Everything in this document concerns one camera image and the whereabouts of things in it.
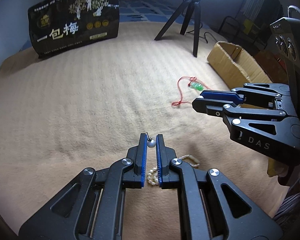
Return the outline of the black tripod stand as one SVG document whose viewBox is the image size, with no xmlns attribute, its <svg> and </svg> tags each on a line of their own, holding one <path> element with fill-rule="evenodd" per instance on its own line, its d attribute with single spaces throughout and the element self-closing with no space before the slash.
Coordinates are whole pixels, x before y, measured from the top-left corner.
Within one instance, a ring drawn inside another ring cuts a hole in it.
<svg viewBox="0 0 300 240">
<path fill-rule="evenodd" d="M 159 31 L 157 36 L 154 38 L 155 41 L 160 40 L 169 27 L 175 22 L 175 20 L 186 10 L 184 20 L 181 26 L 180 35 L 185 35 L 187 28 L 189 26 L 192 16 L 194 16 L 194 38 L 193 38 L 193 52 L 192 55 L 197 57 L 198 46 L 199 46 L 199 36 L 200 36 L 200 23 L 201 23 L 201 0 L 184 0 L 179 7 L 175 10 L 172 16 L 165 23 L 163 28 Z"/>
</svg>

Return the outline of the white pearl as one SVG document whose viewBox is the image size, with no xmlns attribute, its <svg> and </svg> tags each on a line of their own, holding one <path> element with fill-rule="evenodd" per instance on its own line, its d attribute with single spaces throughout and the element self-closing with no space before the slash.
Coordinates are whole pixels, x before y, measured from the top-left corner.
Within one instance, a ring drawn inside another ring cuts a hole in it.
<svg viewBox="0 0 300 240">
<path fill-rule="evenodd" d="M 155 148 L 155 146 L 156 146 L 156 140 L 153 139 L 152 137 L 150 137 L 148 133 L 146 133 L 146 135 L 147 135 L 147 146 L 149 148 Z"/>
</svg>

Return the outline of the black metal clothes rack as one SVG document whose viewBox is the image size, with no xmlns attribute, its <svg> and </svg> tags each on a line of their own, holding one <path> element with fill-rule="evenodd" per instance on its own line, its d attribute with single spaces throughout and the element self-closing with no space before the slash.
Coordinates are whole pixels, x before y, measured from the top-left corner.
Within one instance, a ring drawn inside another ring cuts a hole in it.
<svg viewBox="0 0 300 240">
<path fill-rule="evenodd" d="M 243 0 L 235 16 L 225 16 L 217 31 L 230 42 L 247 40 L 252 44 L 268 45 L 270 25 L 284 15 L 280 0 Z"/>
</svg>

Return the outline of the black snack bag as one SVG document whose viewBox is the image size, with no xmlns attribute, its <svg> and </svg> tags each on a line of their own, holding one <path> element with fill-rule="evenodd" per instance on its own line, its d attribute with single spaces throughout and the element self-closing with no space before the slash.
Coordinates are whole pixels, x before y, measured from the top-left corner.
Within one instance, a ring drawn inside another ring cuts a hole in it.
<svg viewBox="0 0 300 240">
<path fill-rule="evenodd" d="M 44 0 L 27 11 L 29 36 L 40 58 L 119 33 L 119 0 Z"/>
</svg>

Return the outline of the blue patterned bed sheet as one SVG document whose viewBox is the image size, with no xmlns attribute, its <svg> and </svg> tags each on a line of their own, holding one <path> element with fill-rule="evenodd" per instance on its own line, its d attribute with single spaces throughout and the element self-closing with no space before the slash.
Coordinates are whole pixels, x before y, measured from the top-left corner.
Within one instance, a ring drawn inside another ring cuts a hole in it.
<svg viewBox="0 0 300 240">
<path fill-rule="evenodd" d="M 162 0 L 119 1 L 120 22 L 166 23 L 175 10 Z"/>
</svg>

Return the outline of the brown cardboard box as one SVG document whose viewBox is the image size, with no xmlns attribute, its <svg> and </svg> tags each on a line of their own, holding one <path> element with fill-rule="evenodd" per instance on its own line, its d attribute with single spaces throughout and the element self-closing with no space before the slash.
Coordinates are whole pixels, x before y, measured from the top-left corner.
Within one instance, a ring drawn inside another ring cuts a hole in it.
<svg viewBox="0 0 300 240">
<path fill-rule="evenodd" d="M 256 60 L 239 45 L 219 41 L 207 61 L 229 88 L 241 87 L 244 83 L 271 83 Z"/>
</svg>

